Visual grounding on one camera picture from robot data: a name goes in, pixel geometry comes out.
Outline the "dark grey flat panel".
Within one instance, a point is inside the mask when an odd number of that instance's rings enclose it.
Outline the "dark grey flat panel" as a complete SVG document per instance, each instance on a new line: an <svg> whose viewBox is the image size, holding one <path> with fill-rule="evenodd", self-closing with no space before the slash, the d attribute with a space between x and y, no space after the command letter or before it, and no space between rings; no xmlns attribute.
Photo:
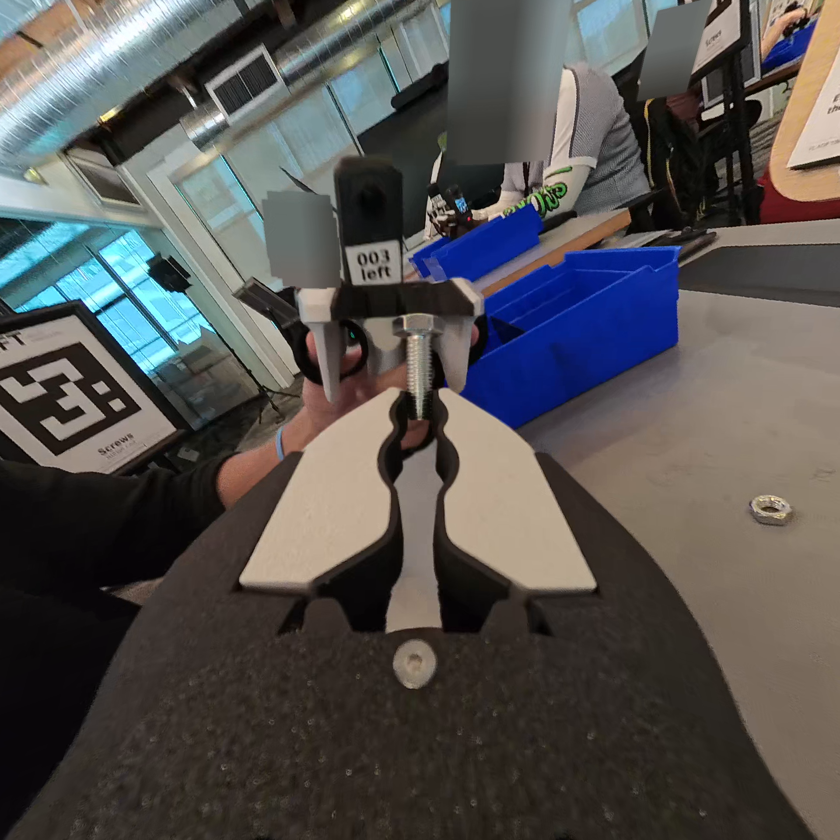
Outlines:
<svg viewBox="0 0 840 840"><path fill-rule="evenodd" d="M679 288L839 307L839 245L715 248L679 269Z"/></svg>

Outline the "black tilted monitor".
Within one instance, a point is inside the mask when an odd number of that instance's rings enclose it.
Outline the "black tilted monitor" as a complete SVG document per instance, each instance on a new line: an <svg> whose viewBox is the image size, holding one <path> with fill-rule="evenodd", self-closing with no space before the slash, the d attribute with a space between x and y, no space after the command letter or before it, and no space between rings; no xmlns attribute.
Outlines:
<svg viewBox="0 0 840 840"><path fill-rule="evenodd" d="M234 291L234 297L263 314L274 312L275 316L281 320L298 319L294 290L275 291L261 280L251 277Z"/></svg>

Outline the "dark wall screen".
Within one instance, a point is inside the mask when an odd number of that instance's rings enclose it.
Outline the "dark wall screen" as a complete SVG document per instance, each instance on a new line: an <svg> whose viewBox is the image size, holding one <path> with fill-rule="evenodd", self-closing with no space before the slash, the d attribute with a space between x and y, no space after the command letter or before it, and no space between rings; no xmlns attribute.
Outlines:
<svg viewBox="0 0 840 840"><path fill-rule="evenodd" d="M444 161L433 173L440 148L438 137L447 128L447 86L427 91L385 120L362 132L365 154L387 158L403 174L404 233L421 231L427 221L428 186L437 183L444 193L458 186L472 209L497 201L503 165L458 165Z"/></svg>

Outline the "person's left hand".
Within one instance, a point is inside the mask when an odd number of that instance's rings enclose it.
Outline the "person's left hand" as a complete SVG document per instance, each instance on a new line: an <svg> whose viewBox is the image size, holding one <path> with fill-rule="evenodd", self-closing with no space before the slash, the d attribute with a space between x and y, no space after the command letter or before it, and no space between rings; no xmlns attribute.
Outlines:
<svg viewBox="0 0 840 840"><path fill-rule="evenodd" d="M341 381L336 402L330 402L320 385L304 381L300 411L284 426L281 436L285 455L301 452L316 437L356 408L391 388L406 389L406 363L373 376L367 370Z"/></svg>

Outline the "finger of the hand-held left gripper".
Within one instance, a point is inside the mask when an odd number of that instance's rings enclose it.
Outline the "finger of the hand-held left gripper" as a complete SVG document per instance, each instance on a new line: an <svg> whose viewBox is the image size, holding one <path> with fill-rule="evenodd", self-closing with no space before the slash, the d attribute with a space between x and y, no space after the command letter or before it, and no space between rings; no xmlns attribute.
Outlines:
<svg viewBox="0 0 840 840"><path fill-rule="evenodd" d="M340 399L342 359L341 291L338 287L300 288L296 302L301 323L314 340L316 362L324 395L330 403Z"/></svg>
<svg viewBox="0 0 840 840"><path fill-rule="evenodd" d="M443 332L439 337L439 359L447 387L463 391L469 369L469 353L479 341L479 324L485 316L485 299L468 279L444 283Z"/></svg>

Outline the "instruction sheet on board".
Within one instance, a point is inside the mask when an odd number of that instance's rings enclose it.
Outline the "instruction sheet on board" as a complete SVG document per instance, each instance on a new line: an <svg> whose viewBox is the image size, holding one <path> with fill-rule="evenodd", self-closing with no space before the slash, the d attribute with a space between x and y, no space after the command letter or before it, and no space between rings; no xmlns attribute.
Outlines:
<svg viewBox="0 0 840 840"><path fill-rule="evenodd" d="M839 158L838 46L834 48L832 62L820 58L817 69L825 70L826 76L789 158L787 168L793 171L823 167Z"/></svg>

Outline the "silver spiral air duct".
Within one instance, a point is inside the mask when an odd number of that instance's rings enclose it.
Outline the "silver spiral air duct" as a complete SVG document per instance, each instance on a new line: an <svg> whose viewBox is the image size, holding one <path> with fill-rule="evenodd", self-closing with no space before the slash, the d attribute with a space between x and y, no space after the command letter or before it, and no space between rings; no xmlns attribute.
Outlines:
<svg viewBox="0 0 840 840"><path fill-rule="evenodd" d="M23 172L244 20L257 1L105 2L2 78L2 170Z"/></svg>
<svg viewBox="0 0 840 840"><path fill-rule="evenodd" d="M276 51L268 50L288 86L290 95L287 98L272 98L241 120L229 123L209 97L209 102L181 119L187 138L198 150L209 149L225 132L254 118L259 109L297 96L313 83L323 82L331 70L337 69L339 63L356 50L367 46L377 49L381 35L433 5L437 6L438 2L343 3Z"/></svg>

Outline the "framed code sign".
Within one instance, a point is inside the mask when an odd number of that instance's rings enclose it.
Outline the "framed code sign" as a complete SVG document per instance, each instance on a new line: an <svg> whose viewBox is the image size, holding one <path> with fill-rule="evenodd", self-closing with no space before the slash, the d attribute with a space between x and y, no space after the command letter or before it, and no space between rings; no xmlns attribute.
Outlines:
<svg viewBox="0 0 840 840"><path fill-rule="evenodd" d="M127 475L188 426L77 301L1 320L2 460Z"/></svg>
<svg viewBox="0 0 840 840"><path fill-rule="evenodd" d="M701 78L726 58L737 56L750 41L751 33L749 1L711 1L692 77Z"/></svg>

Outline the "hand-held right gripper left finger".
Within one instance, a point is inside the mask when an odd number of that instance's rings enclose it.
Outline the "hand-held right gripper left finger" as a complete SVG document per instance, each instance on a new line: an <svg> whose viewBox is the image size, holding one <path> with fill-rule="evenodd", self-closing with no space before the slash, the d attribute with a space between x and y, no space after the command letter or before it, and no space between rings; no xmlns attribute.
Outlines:
<svg viewBox="0 0 840 840"><path fill-rule="evenodd" d="M354 628L383 629L403 570L402 438L396 388L321 433L292 470L239 586L306 602L333 599Z"/></svg>

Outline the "instruction sheet on stand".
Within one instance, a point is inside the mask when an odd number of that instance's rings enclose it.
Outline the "instruction sheet on stand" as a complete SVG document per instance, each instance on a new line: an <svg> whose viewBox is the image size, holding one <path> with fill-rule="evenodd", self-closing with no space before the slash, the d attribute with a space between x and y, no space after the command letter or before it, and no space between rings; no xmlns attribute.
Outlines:
<svg viewBox="0 0 840 840"><path fill-rule="evenodd" d="M783 196L795 201L821 202L839 197L838 161L814 169L793 171L787 163L809 116L826 71L817 69L820 58L832 62L839 48L839 2L827 1L815 27L800 73L775 136L770 157L773 184Z"/></svg>

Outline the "grey flat device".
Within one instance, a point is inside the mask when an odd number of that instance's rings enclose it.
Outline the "grey flat device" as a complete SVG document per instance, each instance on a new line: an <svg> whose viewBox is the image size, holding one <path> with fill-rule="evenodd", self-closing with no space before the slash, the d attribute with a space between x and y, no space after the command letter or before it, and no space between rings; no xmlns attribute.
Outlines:
<svg viewBox="0 0 840 840"><path fill-rule="evenodd" d="M629 234L621 231L604 238L593 246L595 249L640 249L646 247L669 247L675 244L682 231L643 232Z"/></svg>

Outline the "black studio light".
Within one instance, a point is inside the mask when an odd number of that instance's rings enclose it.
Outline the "black studio light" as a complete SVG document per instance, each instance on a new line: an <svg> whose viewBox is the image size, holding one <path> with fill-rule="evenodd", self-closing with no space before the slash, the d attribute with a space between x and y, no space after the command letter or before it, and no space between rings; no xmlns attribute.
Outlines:
<svg viewBox="0 0 840 840"><path fill-rule="evenodd" d="M192 275L173 257L156 254L146 262L149 277L163 290L185 294Z"/></svg>

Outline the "white wall vent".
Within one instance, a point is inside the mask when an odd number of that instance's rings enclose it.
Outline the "white wall vent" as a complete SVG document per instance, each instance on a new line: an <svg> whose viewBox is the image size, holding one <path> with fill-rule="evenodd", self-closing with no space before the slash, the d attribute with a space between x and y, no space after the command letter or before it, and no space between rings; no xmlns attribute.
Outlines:
<svg viewBox="0 0 840 840"><path fill-rule="evenodd" d="M228 123L241 120L272 98L290 95L264 45L252 49L218 73L206 84L206 90Z"/></svg>

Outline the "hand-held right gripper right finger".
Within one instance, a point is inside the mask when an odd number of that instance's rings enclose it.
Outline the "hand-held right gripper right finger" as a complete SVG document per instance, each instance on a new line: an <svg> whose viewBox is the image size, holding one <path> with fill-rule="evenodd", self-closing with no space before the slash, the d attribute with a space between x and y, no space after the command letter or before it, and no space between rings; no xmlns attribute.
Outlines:
<svg viewBox="0 0 840 840"><path fill-rule="evenodd" d="M539 456L462 395L434 397L434 571L444 628L478 631L500 602L589 596L595 575Z"/></svg>

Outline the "black flat case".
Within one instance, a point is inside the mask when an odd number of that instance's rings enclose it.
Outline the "black flat case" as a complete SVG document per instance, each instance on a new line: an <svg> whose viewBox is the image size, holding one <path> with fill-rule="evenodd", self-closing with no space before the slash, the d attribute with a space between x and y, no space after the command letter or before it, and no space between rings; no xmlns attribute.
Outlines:
<svg viewBox="0 0 840 840"><path fill-rule="evenodd" d="M658 234L651 239L643 247L661 248L661 247L677 247L684 249L686 247L704 247L714 242L718 237L715 230L708 228L693 228L687 227L679 231L668 231Z"/></svg>

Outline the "person's black sweater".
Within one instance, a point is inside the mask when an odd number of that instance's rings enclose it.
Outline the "person's black sweater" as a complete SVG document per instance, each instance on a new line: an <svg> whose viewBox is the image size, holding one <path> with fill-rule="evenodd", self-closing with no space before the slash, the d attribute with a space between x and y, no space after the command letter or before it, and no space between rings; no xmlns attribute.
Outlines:
<svg viewBox="0 0 840 840"><path fill-rule="evenodd" d="M222 515L224 462L120 477L2 461L2 836L63 760L139 612L107 589L161 578Z"/></svg>

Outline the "black jacket yellow stripes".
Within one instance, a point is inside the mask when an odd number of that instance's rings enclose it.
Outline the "black jacket yellow stripes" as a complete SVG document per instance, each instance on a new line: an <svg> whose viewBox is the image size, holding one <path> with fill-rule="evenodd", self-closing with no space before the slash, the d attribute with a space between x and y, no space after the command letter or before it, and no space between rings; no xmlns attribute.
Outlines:
<svg viewBox="0 0 840 840"><path fill-rule="evenodd" d="M697 133L664 98L648 99L640 147L650 190L652 218L659 229L694 226L704 201L705 157Z"/></svg>

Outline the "steel hex bolt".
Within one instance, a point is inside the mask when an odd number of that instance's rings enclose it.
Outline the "steel hex bolt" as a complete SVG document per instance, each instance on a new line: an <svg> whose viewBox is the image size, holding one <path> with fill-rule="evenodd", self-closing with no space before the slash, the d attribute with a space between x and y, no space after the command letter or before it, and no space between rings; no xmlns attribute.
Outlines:
<svg viewBox="0 0 840 840"><path fill-rule="evenodd" d="M406 389L411 397L413 416L418 421L429 417L434 365L434 341L443 334L441 318L426 313L409 313L394 318L394 335L404 344Z"/></svg>

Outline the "red bag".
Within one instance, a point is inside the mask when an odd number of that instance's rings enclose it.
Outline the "red bag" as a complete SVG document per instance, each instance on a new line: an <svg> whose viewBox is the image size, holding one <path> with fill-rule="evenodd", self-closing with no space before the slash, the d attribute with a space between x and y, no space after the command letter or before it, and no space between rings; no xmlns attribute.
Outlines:
<svg viewBox="0 0 840 840"><path fill-rule="evenodd" d="M795 201L775 187L769 166L757 181L763 196L759 209L761 224L785 224L839 218L839 200L821 202Z"/></svg>

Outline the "wood-edged table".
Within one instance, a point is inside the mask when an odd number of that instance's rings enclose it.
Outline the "wood-edged table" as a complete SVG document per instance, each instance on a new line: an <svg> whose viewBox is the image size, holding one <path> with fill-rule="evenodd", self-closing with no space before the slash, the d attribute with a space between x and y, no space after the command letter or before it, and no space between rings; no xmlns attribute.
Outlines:
<svg viewBox="0 0 840 840"><path fill-rule="evenodd" d="M574 217L541 234L533 248L475 280L474 288L488 298L534 270L557 266L570 252L586 250L621 233L631 222L631 213L626 208Z"/></svg>

